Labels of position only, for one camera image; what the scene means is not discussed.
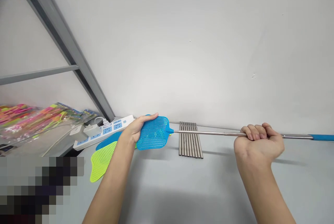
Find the finger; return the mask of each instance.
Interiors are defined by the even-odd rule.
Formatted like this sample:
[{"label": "finger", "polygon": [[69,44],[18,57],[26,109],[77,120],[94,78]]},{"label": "finger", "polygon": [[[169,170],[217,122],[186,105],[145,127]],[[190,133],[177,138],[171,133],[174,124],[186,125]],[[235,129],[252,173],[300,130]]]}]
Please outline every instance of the finger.
[{"label": "finger", "polygon": [[240,130],[240,132],[245,133],[247,135],[248,139],[250,139],[251,141],[254,140],[254,138],[252,136],[252,132],[251,132],[251,130],[248,127],[246,127],[246,126],[242,127],[242,129]]},{"label": "finger", "polygon": [[263,126],[255,125],[255,128],[258,130],[261,139],[267,139],[267,132]]},{"label": "finger", "polygon": [[264,128],[266,128],[266,127],[271,127],[271,126],[270,126],[268,123],[266,123],[266,122],[263,123],[262,126],[263,126]]},{"label": "finger", "polygon": [[138,120],[142,123],[149,121],[149,120],[154,120],[156,117],[158,117],[158,113],[152,114],[152,115],[142,115],[138,118]]},{"label": "finger", "polygon": [[254,140],[255,140],[255,141],[259,140],[259,139],[260,139],[260,134],[259,134],[258,130],[255,128],[255,126],[252,125],[252,124],[249,124],[247,127],[248,127],[248,128],[250,129],[250,131],[252,132],[252,135],[253,135]]},{"label": "finger", "polygon": [[265,128],[268,136],[279,136],[282,137],[279,133],[277,133],[275,130],[271,128],[271,126],[268,123],[263,123],[262,126]]}]

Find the forearm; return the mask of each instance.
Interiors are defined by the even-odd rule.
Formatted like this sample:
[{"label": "forearm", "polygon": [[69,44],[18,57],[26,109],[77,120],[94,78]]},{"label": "forearm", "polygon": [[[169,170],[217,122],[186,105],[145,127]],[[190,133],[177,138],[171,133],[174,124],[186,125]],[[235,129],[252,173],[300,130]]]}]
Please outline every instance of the forearm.
[{"label": "forearm", "polygon": [[270,163],[237,157],[238,169],[258,224],[295,223],[277,186]]},{"label": "forearm", "polygon": [[134,149],[135,143],[122,134],[83,223],[118,223]]}]

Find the stainless steel rod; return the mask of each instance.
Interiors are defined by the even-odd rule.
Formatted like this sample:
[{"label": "stainless steel rod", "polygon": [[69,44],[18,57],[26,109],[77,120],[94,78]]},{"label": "stainless steel rod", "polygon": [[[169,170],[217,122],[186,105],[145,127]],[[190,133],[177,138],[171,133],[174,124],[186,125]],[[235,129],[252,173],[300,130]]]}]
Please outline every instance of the stainless steel rod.
[{"label": "stainless steel rod", "polygon": [[[194,123],[190,123],[190,130],[191,131],[195,131],[195,129],[194,129]],[[198,145],[196,144],[195,135],[192,134],[191,136],[192,136],[192,140],[193,140],[193,143],[194,143],[195,158],[198,158]]]},{"label": "stainless steel rod", "polygon": [[181,142],[181,135],[178,135],[178,154],[181,156],[181,145],[182,145],[182,142]]},{"label": "stainless steel rod", "polygon": [[[196,130],[196,128],[195,128],[195,123],[192,124],[192,128],[193,128],[194,131]],[[195,144],[196,144],[197,157],[198,157],[198,158],[201,158],[201,155],[200,155],[200,153],[199,153],[198,139],[196,138],[196,136],[197,136],[197,135],[194,134],[194,140],[195,140]]]},{"label": "stainless steel rod", "polygon": [[199,135],[198,134],[196,134],[196,138],[197,138],[197,141],[198,141],[199,155],[200,155],[200,158],[203,159],[202,145],[201,145],[201,141],[199,139]]},{"label": "stainless steel rod", "polygon": [[[184,130],[183,122],[181,122],[181,130]],[[181,135],[181,139],[182,139],[182,156],[184,156],[184,142],[185,142],[185,139],[184,139],[184,134],[180,134],[180,135]]]},{"label": "stainless steel rod", "polygon": [[[189,131],[189,122],[186,123],[186,130]],[[190,140],[190,134],[188,135],[188,142],[189,142],[189,157],[192,157],[192,151],[191,151],[191,140]]]},{"label": "stainless steel rod", "polygon": [[[174,133],[184,133],[184,134],[204,134],[204,135],[225,135],[225,136],[239,136],[239,137],[247,137],[244,133],[236,133],[236,132],[204,132],[204,131],[177,131]],[[283,138],[287,139],[313,139],[311,135],[295,135],[295,134],[281,134]]]},{"label": "stainless steel rod", "polygon": [[[191,123],[188,123],[188,128],[191,131]],[[196,157],[195,156],[195,148],[194,148],[194,139],[193,139],[193,134],[190,134],[190,143],[191,143],[191,152],[192,152],[192,157]]]},{"label": "stainless steel rod", "polygon": [[185,122],[184,123],[184,128],[186,129],[186,132],[185,132],[185,138],[186,138],[186,140],[187,140],[187,145],[186,145],[186,147],[187,147],[187,156],[189,157],[190,156],[190,154],[189,154],[189,139],[188,139],[188,135],[189,134],[187,134],[187,132],[189,132],[188,130],[187,130],[187,123]]}]

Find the blue fly swatter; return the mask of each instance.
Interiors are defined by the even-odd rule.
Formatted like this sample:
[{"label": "blue fly swatter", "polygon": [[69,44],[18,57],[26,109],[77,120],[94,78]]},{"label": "blue fly swatter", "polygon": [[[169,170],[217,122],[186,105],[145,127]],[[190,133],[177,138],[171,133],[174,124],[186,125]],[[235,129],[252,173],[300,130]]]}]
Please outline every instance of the blue fly swatter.
[{"label": "blue fly swatter", "polygon": [[[169,121],[166,117],[158,116],[154,120],[144,123],[140,138],[137,142],[139,150],[162,148],[166,145],[168,136],[172,133],[179,134],[205,134],[205,135],[225,135],[225,136],[242,136],[247,137],[244,133],[227,133],[227,132],[203,132],[203,131],[185,131],[173,130],[169,127]],[[315,141],[334,141],[334,135],[296,135],[281,134],[283,138],[292,139],[311,139]]]}]

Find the power strip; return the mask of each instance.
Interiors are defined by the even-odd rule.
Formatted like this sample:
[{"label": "power strip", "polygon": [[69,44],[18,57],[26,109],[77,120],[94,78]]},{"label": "power strip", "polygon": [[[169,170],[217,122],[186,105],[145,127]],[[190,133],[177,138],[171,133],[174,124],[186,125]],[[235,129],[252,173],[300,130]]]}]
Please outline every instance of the power strip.
[{"label": "power strip", "polygon": [[104,128],[103,126],[100,127],[102,132],[98,135],[95,135],[93,137],[88,137],[86,140],[81,142],[74,142],[73,148],[77,151],[84,149],[86,147],[92,146],[98,142],[101,142],[105,139],[107,139],[109,136],[113,135],[116,132],[122,131],[125,129],[131,122],[133,122],[135,119],[133,118],[133,115],[129,115],[127,117],[124,117],[122,119],[113,121],[110,126]]}]

